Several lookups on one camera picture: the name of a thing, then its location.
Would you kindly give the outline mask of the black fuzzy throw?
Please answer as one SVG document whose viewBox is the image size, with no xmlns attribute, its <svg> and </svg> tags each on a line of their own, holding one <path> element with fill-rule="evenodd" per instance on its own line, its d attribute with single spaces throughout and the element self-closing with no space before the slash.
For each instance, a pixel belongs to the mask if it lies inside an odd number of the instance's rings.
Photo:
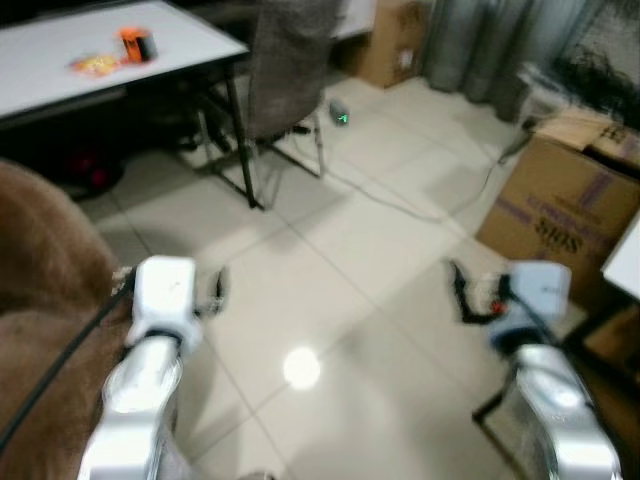
<svg viewBox="0 0 640 480">
<path fill-rule="evenodd" d="M 582 104 L 636 127 L 640 0 L 588 0 L 552 74 Z"/>
</svg>

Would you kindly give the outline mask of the red object under table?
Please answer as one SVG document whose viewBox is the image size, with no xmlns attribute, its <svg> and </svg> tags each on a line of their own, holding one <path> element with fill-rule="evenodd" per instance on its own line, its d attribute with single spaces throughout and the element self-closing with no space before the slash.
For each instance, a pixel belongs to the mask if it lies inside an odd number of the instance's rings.
<svg viewBox="0 0 640 480">
<path fill-rule="evenodd" d="M 100 147 L 76 148 L 61 160 L 61 183 L 69 186 L 77 201 L 105 195 L 122 180 L 124 172 L 122 157 Z"/>
</svg>

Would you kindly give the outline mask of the brown sofa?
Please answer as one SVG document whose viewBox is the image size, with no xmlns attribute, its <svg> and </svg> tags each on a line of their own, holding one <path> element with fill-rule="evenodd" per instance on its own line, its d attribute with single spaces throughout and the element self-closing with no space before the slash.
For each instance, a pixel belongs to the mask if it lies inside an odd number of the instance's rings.
<svg viewBox="0 0 640 480">
<path fill-rule="evenodd" d="M 113 296 L 118 268 L 67 193 L 26 166 L 0 163 L 0 430 Z M 129 314 L 120 306 L 50 381 L 0 449 L 0 480 L 76 480 Z"/>
</svg>

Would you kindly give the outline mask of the cardboard box with purple print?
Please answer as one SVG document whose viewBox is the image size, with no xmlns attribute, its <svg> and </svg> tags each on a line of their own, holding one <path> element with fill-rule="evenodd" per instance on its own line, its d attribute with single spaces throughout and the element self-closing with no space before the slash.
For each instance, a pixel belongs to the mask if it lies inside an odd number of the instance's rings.
<svg viewBox="0 0 640 480">
<path fill-rule="evenodd" d="M 532 132 L 476 241 L 508 260 L 566 265 L 571 301 L 600 310 L 614 298 L 602 268 L 639 209 L 639 177 L 639 133 L 564 109 Z"/>
</svg>

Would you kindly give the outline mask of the small device with green light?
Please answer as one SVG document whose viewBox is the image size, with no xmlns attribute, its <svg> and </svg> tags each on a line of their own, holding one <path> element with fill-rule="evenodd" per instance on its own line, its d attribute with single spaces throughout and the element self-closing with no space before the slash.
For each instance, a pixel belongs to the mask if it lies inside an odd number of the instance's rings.
<svg viewBox="0 0 640 480">
<path fill-rule="evenodd" d="M 339 128 L 346 128 L 351 122 L 351 110 L 349 110 L 346 102 L 340 99 L 329 99 L 326 101 L 330 122 Z"/>
</svg>

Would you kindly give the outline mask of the cardboard box under table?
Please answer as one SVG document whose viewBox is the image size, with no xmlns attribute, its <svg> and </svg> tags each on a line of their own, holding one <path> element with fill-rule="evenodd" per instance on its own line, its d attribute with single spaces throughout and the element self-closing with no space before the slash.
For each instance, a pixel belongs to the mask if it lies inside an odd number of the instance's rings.
<svg viewBox="0 0 640 480">
<path fill-rule="evenodd" d="M 602 315 L 598 326 L 586 335 L 589 352 L 621 372 L 626 378 L 636 378 L 636 356 L 640 347 L 639 307 L 628 305 L 613 314 Z"/>
</svg>

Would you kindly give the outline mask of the white rectangular table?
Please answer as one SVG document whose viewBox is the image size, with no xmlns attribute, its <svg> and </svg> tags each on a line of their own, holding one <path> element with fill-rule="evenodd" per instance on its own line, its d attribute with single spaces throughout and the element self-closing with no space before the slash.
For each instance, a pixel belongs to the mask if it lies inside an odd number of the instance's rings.
<svg viewBox="0 0 640 480">
<path fill-rule="evenodd" d="M 120 54 L 120 29 L 141 27 L 155 40 L 157 56 L 140 67 L 106 76 L 77 72 L 87 54 Z M 141 81 L 221 67 L 247 47 L 187 10 L 163 0 L 143 0 L 35 20 L 0 29 L 0 128 L 41 111 L 60 108 Z"/>
</svg>

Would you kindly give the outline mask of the grey curtain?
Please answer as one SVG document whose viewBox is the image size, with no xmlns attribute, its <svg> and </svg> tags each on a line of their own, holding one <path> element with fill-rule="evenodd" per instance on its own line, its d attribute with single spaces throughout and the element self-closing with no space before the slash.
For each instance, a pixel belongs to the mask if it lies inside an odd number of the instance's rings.
<svg viewBox="0 0 640 480">
<path fill-rule="evenodd" d="M 430 87 L 462 93 L 515 122 L 527 64 L 549 67 L 579 40 L 604 0 L 421 0 L 428 32 L 417 73 Z"/>
</svg>

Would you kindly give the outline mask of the chair with brown fuzzy cover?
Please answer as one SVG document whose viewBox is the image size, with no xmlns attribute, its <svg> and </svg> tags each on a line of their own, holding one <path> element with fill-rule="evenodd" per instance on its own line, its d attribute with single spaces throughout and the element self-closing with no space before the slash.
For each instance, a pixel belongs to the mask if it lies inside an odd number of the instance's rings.
<svg viewBox="0 0 640 480">
<path fill-rule="evenodd" d="M 260 0 L 255 19 L 247 86 L 239 90 L 236 69 L 221 70 L 221 87 L 202 86 L 192 113 L 204 145 L 224 152 L 204 172 L 225 180 L 251 209 L 262 209 L 253 192 L 251 161 L 259 148 L 275 150 L 288 134 L 314 137 L 315 161 L 284 159 L 317 179 L 328 173 L 321 119 L 333 35 L 346 10 L 344 0 Z"/>
</svg>

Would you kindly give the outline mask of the yellow orange snack packet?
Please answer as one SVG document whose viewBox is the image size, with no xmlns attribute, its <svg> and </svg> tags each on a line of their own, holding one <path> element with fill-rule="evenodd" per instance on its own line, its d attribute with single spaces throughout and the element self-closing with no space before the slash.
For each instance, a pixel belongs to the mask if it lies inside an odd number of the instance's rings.
<svg viewBox="0 0 640 480">
<path fill-rule="evenodd" d="M 122 68 L 122 59 L 110 54 L 83 56 L 83 58 L 78 58 L 70 63 L 70 69 L 73 72 L 93 78 L 110 76 L 120 68 Z"/>
</svg>

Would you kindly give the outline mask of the plain brown cardboard box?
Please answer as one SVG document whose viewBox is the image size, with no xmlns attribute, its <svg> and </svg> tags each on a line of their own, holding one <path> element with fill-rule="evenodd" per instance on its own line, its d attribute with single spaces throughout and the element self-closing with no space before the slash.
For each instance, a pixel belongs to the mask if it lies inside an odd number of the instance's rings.
<svg viewBox="0 0 640 480">
<path fill-rule="evenodd" d="M 383 90 L 407 81 L 416 74 L 429 13 L 424 0 L 349 0 L 335 64 Z"/>
</svg>

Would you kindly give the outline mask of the orange and black can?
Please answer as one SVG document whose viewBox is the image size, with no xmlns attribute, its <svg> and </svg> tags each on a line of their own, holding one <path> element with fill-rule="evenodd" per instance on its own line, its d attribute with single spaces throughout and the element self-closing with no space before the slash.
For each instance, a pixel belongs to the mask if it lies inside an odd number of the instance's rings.
<svg viewBox="0 0 640 480">
<path fill-rule="evenodd" d="M 124 47 L 124 63 L 141 65 L 156 59 L 157 50 L 150 29 L 125 27 L 119 29 L 119 38 Z"/>
</svg>

